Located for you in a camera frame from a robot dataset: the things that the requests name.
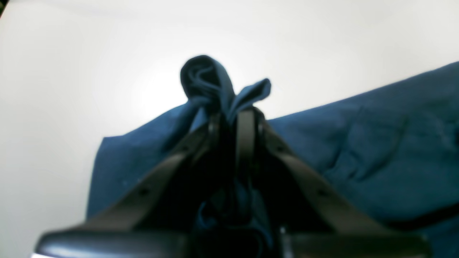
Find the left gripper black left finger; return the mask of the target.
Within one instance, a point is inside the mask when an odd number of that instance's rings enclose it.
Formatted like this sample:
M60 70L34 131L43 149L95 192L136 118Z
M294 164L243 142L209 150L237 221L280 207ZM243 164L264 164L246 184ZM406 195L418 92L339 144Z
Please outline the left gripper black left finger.
M185 258L188 237L184 233L137 231L168 188L174 175L201 148L219 139L221 115L187 134L174 150L128 194L87 222L45 233L34 250L36 258Z

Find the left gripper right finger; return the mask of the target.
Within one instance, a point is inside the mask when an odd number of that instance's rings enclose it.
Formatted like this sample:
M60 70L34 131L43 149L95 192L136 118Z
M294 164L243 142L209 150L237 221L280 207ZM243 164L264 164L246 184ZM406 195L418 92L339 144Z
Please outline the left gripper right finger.
M341 197L254 107L237 115L236 168L264 197L279 258L431 257L425 237L391 230Z

